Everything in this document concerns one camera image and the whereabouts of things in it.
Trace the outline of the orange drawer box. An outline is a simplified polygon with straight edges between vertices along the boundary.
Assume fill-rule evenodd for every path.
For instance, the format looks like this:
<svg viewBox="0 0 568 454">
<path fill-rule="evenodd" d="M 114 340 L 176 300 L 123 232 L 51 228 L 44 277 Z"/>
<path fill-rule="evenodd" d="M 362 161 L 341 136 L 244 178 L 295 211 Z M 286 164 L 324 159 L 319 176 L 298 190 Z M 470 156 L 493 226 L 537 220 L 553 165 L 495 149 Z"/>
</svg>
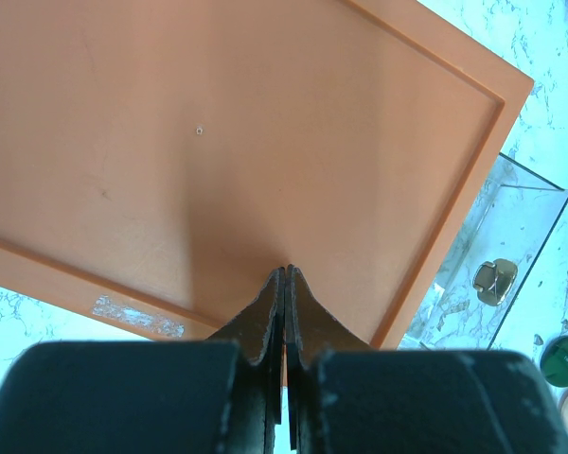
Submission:
<svg viewBox="0 0 568 454">
<path fill-rule="evenodd" d="M 0 1 L 0 287 L 199 339 L 292 264 L 394 347 L 533 85 L 416 1 Z"/>
</svg>

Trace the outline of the clear drawer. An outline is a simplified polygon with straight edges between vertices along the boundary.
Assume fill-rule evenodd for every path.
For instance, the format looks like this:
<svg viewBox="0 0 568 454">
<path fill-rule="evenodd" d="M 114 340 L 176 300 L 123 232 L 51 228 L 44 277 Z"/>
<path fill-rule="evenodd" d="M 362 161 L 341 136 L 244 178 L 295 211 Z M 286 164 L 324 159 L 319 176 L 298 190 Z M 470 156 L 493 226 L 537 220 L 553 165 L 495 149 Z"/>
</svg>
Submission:
<svg viewBox="0 0 568 454">
<path fill-rule="evenodd" d="M 567 203 L 568 189 L 499 155 L 399 348 L 491 348 Z"/>
</svg>

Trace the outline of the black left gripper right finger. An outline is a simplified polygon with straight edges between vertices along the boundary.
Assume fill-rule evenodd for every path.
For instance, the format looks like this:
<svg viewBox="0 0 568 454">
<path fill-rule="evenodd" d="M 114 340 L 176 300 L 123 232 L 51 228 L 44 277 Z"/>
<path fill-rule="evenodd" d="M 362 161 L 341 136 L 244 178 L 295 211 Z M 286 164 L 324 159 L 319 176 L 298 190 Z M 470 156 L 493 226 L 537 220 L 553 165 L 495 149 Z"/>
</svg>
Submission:
<svg viewBox="0 0 568 454">
<path fill-rule="evenodd" d="M 549 389 L 501 350 L 376 350 L 285 287 L 290 442 L 299 453 L 568 453 Z"/>
</svg>

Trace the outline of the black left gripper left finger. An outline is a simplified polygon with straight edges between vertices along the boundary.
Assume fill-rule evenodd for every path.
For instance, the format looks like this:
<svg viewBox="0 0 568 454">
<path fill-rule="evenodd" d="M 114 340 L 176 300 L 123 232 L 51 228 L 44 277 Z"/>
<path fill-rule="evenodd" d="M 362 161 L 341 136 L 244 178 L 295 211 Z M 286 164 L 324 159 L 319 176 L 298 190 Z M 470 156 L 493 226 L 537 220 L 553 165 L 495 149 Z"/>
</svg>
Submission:
<svg viewBox="0 0 568 454">
<path fill-rule="evenodd" d="M 0 387 L 0 453 L 270 453 L 281 421 L 284 272 L 201 341 L 60 341 Z"/>
</svg>

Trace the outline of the dark green round compact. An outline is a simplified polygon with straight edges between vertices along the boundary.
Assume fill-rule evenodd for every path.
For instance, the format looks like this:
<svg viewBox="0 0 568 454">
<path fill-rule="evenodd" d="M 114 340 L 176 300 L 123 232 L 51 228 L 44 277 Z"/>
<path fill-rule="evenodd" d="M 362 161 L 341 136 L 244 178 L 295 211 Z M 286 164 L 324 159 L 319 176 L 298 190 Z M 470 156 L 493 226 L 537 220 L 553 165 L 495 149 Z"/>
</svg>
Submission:
<svg viewBox="0 0 568 454">
<path fill-rule="evenodd" d="M 568 387 L 568 336 L 558 337 L 547 345 L 541 356 L 540 369 L 550 385 Z"/>
</svg>

